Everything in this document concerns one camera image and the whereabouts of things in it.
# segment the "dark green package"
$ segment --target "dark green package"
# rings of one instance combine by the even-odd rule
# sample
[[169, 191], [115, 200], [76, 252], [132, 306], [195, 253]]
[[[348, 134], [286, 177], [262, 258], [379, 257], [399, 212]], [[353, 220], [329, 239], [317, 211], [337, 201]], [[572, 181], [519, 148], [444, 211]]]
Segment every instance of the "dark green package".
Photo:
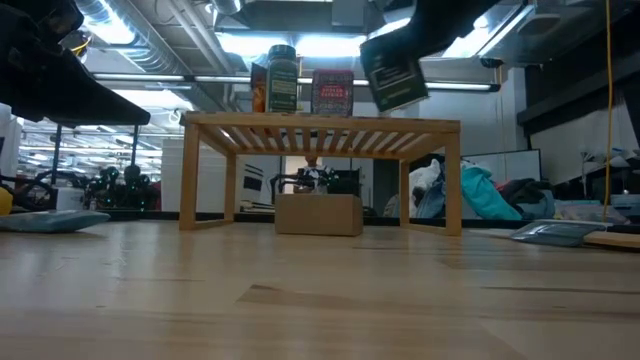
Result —
[[298, 108], [296, 49], [274, 45], [269, 50], [267, 112], [295, 113]]

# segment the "ceiling light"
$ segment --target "ceiling light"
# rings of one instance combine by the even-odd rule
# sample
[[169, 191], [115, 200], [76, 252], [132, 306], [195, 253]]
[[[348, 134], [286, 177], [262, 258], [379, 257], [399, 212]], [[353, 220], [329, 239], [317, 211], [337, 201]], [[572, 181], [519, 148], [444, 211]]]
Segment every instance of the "ceiling light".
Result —
[[256, 36], [256, 35], [232, 35], [229, 33], [216, 33], [220, 46], [229, 53], [243, 57], [268, 54], [274, 45], [289, 45], [283, 36]]
[[181, 82], [185, 81], [182, 75], [154, 75], [154, 74], [111, 74], [111, 73], [94, 73], [96, 80], [122, 80], [122, 81], [162, 81], [162, 82]]
[[173, 91], [162, 90], [113, 90], [116, 94], [142, 108], [193, 110], [193, 105]]
[[123, 143], [133, 144], [133, 138], [131, 136], [115, 136], [114, 139], [120, 140]]
[[118, 17], [111, 5], [106, 0], [98, 0], [103, 11], [99, 11], [99, 18], [94, 19], [84, 14], [84, 25], [102, 40], [109, 44], [128, 45], [131, 44], [136, 35]]
[[489, 91], [489, 84], [465, 84], [465, 83], [427, 83], [429, 90], [466, 90], [466, 91]]
[[367, 38], [368, 39], [373, 39], [374, 37], [378, 37], [380, 35], [384, 35], [384, 34], [390, 33], [390, 32], [392, 32], [394, 30], [398, 30], [401, 27], [407, 26], [407, 24], [409, 24], [409, 21], [411, 21], [411, 18], [404, 18], [404, 19], [392, 21], [392, 22], [386, 24], [385, 26], [381, 27], [380, 29], [370, 33], [367, 36]]
[[[53, 146], [20, 146], [20, 150], [33, 151], [54, 151]], [[89, 148], [78, 149], [71, 147], [60, 147], [60, 151], [64, 152], [80, 152], [91, 154], [110, 154], [110, 153], [131, 153], [133, 149], [113, 149], [113, 148]], [[138, 153], [144, 156], [162, 156], [162, 150], [138, 150]]]
[[496, 46], [502, 39], [504, 39], [504, 37], [507, 36], [507, 34], [511, 32], [511, 30], [513, 30], [513, 28], [515, 28], [516, 25], [518, 25], [518, 23], [525, 17], [527, 17], [527, 15], [529, 15], [529, 13], [531, 13], [534, 9], [535, 5], [525, 6], [525, 8], [522, 9], [522, 11], [515, 18], [513, 18], [513, 20], [511, 20], [511, 22], [509, 22], [507, 26], [504, 27], [504, 29], [502, 29], [496, 36], [493, 37], [493, 39], [491, 39], [491, 41], [489, 41], [489, 43], [487, 43], [487, 45], [485, 45], [482, 49], [480, 49], [480, 51], [478, 51], [478, 55], [486, 55], [489, 50], [493, 49], [494, 46]]
[[100, 125], [100, 126], [98, 126], [98, 130], [100, 130], [100, 131], [106, 131], [106, 132], [110, 132], [110, 133], [118, 132], [117, 130], [114, 130], [113, 128], [110, 128], [110, 127], [105, 126], [105, 125]]
[[296, 44], [296, 51], [304, 57], [352, 57], [360, 56], [360, 45], [366, 36], [306, 35]]
[[474, 29], [480, 29], [485, 27], [489, 27], [489, 20], [487, 20], [487, 17], [484, 15], [480, 16], [479, 18], [476, 19], [476, 21], [473, 22]]
[[40, 160], [40, 161], [49, 160], [49, 157], [44, 156], [44, 155], [42, 155], [42, 154], [33, 154], [33, 155], [29, 155], [29, 157], [30, 157], [31, 159], [34, 159], [34, 160]]

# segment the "product label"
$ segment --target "product label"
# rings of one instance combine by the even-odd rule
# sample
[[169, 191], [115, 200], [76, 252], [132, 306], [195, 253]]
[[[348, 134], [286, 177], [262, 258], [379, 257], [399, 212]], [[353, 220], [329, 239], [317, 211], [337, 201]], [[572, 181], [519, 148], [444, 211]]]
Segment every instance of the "product label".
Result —
[[295, 71], [270, 69], [269, 110], [295, 112], [298, 105], [298, 77]]

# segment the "teal cloth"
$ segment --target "teal cloth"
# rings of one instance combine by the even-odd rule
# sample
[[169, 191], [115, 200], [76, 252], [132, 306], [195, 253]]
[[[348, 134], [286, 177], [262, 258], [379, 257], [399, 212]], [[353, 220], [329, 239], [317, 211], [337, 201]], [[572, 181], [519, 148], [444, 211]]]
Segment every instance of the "teal cloth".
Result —
[[462, 169], [462, 196], [473, 211], [488, 220], [522, 220], [520, 213], [504, 201], [490, 177], [491, 172], [477, 166]]

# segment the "wooden table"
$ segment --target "wooden table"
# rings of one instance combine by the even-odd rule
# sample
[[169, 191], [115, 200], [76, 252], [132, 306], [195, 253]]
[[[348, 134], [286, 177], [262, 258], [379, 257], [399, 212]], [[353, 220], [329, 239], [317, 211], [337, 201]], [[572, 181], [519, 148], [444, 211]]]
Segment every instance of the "wooden table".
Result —
[[[311, 133], [317, 133], [313, 141]], [[301, 142], [296, 134], [301, 134]], [[196, 222], [200, 141], [227, 159], [224, 219]], [[410, 224], [409, 164], [445, 148], [446, 228]], [[460, 122], [450, 120], [334, 117], [259, 113], [186, 114], [180, 229], [195, 230], [233, 222], [236, 156], [288, 155], [394, 159], [400, 161], [400, 225], [459, 236]]]

